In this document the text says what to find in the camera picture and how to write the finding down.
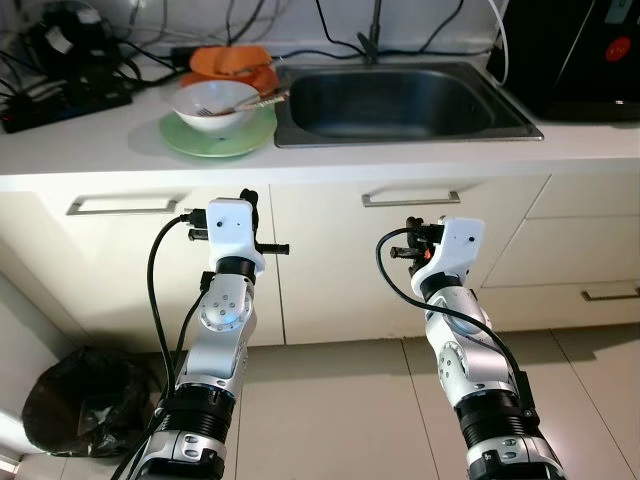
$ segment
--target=faucet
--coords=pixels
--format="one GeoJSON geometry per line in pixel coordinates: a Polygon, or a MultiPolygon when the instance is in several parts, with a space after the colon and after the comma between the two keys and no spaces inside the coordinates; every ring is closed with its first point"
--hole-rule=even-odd
{"type": "Polygon", "coordinates": [[[380,8],[382,0],[375,0],[373,6],[373,19],[369,27],[369,38],[364,33],[358,32],[358,40],[366,54],[367,65],[378,63],[378,39],[380,37],[380,8]]]}

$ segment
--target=robotic arm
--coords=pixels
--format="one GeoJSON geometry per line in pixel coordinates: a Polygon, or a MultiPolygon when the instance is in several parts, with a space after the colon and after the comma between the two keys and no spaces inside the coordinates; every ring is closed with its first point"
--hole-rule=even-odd
{"type": "MultiPolygon", "coordinates": [[[[256,327],[253,297],[256,278],[265,269],[262,254],[289,253],[288,245],[256,242],[257,201],[255,192],[244,190],[240,199],[217,199],[206,212],[188,216],[195,227],[189,238],[210,242],[215,274],[194,314],[199,332],[177,376],[175,394],[158,404],[156,424],[127,480],[222,478],[224,444],[242,388],[247,342],[256,327]]],[[[444,217],[424,225],[410,217],[406,228],[378,242],[378,267],[398,295],[426,310],[440,383],[467,444],[469,479],[565,480],[538,429],[526,373],[491,330],[474,293],[463,287],[483,232],[480,220],[444,217]],[[425,303],[402,293],[382,264],[383,244],[404,233],[408,248],[392,247],[391,256],[413,261],[411,286],[425,303]]]]}
{"type": "MultiPolygon", "coordinates": [[[[427,310],[427,339],[467,444],[469,479],[565,479],[538,430],[540,419],[526,373],[491,331],[475,294],[463,287],[478,255],[484,223],[444,217],[436,225],[423,225],[422,219],[410,217],[407,228],[395,232],[408,234],[409,248],[393,247],[391,256],[413,260],[411,287],[426,302],[420,306],[427,310]]],[[[380,249],[392,234],[378,244],[378,266],[396,293],[412,300],[382,267],[380,249]]]]}
{"type": "Polygon", "coordinates": [[[177,377],[175,395],[158,404],[164,419],[129,478],[212,479],[224,473],[225,441],[242,389],[247,342],[256,327],[256,278],[263,253],[288,254],[288,245],[258,244],[257,193],[219,198],[196,211],[192,239],[209,240],[215,271],[194,316],[198,336],[177,377]]]}

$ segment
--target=red button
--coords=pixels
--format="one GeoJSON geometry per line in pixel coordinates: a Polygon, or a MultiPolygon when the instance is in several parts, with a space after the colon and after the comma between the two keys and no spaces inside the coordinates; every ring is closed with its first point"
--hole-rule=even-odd
{"type": "Polygon", "coordinates": [[[607,62],[617,62],[624,58],[627,53],[629,53],[630,48],[631,39],[629,37],[620,37],[614,40],[611,45],[609,45],[609,48],[607,48],[607,53],[605,54],[607,62]]]}

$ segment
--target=white bowl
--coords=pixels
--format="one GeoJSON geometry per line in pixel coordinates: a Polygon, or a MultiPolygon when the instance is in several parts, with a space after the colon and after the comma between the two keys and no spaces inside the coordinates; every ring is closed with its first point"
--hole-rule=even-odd
{"type": "Polygon", "coordinates": [[[258,91],[246,83],[229,80],[200,82],[181,88],[171,98],[173,110],[192,128],[215,138],[226,138],[249,120],[255,110],[235,112],[219,117],[202,117],[198,110],[211,112],[234,107],[251,95],[259,99],[258,91]]]}

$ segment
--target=cabinet handle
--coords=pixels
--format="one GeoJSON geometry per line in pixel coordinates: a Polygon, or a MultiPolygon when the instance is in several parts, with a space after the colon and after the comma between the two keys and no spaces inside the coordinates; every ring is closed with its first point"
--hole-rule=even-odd
{"type": "Polygon", "coordinates": [[[450,205],[453,203],[461,203],[460,195],[458,192],[449,192],[449,198],[436,198],[433,200],[392,200],[388,202],[373,202],[371,201],[371,195],[362,195],[362,206],[369,207],[406,207],[415,205],[450,205]]]}
{"type": "Polygon", "coordinates": [[[173,213],[176,210],[178,201],[174,198],[167,200],[167,204],[162,208],[116,208],[107,210],[80,210],[87,200],[98,200],[97,198],[77,198],[67,211],[68,216],[78,215],[148,215],[155,213],[173,213]]]}
{"type": "Polygon", "coordinates": [[[640,298],[640,288],[636,288],[636,293],[630,295],[611,295],[605,297],[592,297],[589,292],[583,290],[580,292],[580,296],[584,298],[585,302],[605,302],[607,300],[631,300],[634,298],[640,298]]]}

